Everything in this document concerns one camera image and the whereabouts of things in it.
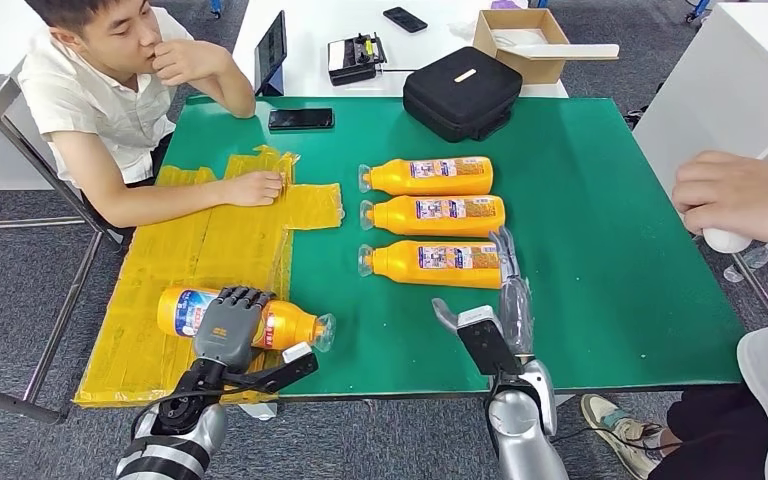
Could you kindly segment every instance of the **black carrying case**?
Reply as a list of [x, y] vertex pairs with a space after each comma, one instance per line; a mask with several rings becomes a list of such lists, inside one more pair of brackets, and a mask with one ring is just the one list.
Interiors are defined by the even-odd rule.
[[421, 68], [405, 81], [405, 110], [449, 142], [484, 140], [511, 118], [522, 75], [473, 47]]

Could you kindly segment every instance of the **sneaker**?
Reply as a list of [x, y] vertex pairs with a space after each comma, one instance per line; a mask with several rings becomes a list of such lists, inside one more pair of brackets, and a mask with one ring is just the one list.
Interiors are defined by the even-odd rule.
[[[581, 397], [581, 413], [590, 428], [610, 430], [623, 441], [643, 446], [646, 438], [659, 435], [663, 427], [652, 423], [643, 423], [629, 416], [626, 412], [599, 395]], [[646, 480], [649, 473], [661, 463], [663, 456], [659, 450], [641, 450], [623, 445], [608, 432], [597, 430], [602, 439], [614, 449], [625, 468], [637, 480]]]

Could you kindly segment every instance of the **robotic arm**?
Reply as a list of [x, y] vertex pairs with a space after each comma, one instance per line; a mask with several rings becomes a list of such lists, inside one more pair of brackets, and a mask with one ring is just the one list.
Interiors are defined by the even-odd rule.
[[530, 298], [522, 280], [510, 232], [490, 237], [502, 271], [501, 317], [485, 305], [454, 315], [432, 300], [437, 319], [463, 342], [478, 370], [494, 377], [485, 402], [487, 426], [505, 480], [568, 480], [555, 447], [557, 405], [546, 366], [533, 355]]
[[[252, 338], [271, 293], [225, 288], [211, 302], [193, 339], [196, 360], [175, 391], [146, 406], [131, 427], [131, 445], [116, 467], [122, 480], [199, 480], [225, 440], [222, 395], [275, 393], [318, 368], [306, 343], [282, 352], [278, 367], [247, 374]], [[236, 388], [225, 390], [230, 385]]]

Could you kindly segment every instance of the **black hair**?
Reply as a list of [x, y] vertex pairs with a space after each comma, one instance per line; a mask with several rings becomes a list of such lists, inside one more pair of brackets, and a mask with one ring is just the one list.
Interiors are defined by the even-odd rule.
[[92, 21], [99, 10], [120, 0], [25, 0], [49, 27], [76, 33]]

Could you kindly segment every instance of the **man's hand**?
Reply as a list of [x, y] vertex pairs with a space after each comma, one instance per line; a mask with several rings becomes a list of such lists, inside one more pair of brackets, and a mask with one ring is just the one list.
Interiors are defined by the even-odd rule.
[[220, 75], [233, 63], [228, 50], [209, 42], [171, 40], [154, 49], [152, 66], [166, 86]]
[[688, 230], [719, 228], [768, 242], [768, 162], [703, 152], [676, 180], [673, 203]]
[[221, 180], [221, 203], [239, 207], [272, 205], [281, 194], [283, 179], [275, 172], [253, 172]]

